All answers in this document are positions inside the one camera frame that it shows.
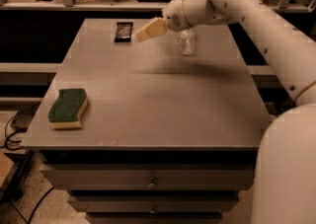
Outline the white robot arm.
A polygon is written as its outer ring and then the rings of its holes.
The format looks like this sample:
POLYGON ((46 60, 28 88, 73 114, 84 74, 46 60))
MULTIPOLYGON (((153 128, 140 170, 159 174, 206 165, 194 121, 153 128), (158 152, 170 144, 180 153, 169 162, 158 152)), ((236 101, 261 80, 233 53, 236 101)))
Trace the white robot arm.
POLYGON ((136 37, 234 22, 266 61, 250 73, 275 76, 295 103, 261 140, 252 224, 316 224, 316 42, 262 0, 173 0, 136 37))

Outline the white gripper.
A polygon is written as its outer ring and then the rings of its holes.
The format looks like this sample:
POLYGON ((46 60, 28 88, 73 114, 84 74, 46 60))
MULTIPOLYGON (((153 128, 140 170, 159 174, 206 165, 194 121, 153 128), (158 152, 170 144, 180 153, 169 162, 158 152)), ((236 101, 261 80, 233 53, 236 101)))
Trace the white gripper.
POLYGON ((137 42, 159 37, 167 33, 168 28, 174 32, 191 27, 186 0, 173 0, 162 10, 163 18, 154 18, 135 33, 137 42))

